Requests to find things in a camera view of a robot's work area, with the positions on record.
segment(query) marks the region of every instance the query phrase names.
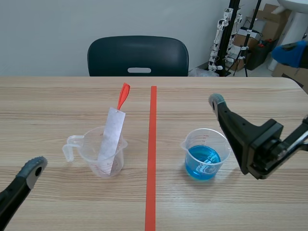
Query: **blue cloth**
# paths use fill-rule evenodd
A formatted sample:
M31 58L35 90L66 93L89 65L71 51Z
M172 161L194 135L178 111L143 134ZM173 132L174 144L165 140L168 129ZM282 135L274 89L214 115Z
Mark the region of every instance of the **blue cloth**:
M276 47L272 52L272 57L281 64L299 68L307 42L299 41L294 45L295 47L290 51L284 50L283 45Z

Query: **cup of blue water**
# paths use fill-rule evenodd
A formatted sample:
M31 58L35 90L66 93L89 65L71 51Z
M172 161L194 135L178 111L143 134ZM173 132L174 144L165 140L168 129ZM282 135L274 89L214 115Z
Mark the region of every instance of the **cup of blue water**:
M186 151L188 174L198 180L213 178L231 153L228 140L219 132L207 128L189 133L181 147Z

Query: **white sink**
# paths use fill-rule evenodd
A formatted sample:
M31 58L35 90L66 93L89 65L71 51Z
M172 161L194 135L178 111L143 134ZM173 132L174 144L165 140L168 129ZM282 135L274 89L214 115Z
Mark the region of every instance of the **white sink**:
M308 27L308 0L278 0L279 4L292 11L278 45L284 45L302 40ZM273 71L277 61L273 60L268 69Z
M284 8L299 13L308 13L308 0L278 0Z

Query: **plastic measuring cup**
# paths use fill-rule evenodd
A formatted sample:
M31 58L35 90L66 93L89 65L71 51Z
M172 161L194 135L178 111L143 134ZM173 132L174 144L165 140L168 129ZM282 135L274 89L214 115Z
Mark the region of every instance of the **plastic measuring cup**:
M190 132L181 147L186 151L187 172L199 180L213 178L231 153L228 140L207 128Z
M99 162L97 158L103 133L104 127L98 127L88 131L84 136L68 137L67 144L62 148L66 160L68 162L74 160L73 147L75 147L97 176L112 177L119 173L124 164L123 149L127 147L127 142L121 135L115 154ZM112 164L110 164L110 158L114 158Z

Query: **red paper tip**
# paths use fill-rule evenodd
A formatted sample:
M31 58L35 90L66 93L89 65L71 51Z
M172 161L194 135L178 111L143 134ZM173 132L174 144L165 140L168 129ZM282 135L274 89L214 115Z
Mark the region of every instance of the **red paper tip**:
M130 85L127 83L123 84L122 90L120 92L119 102L117 103L117 109L120 110L121 106L125 102L129 94Z

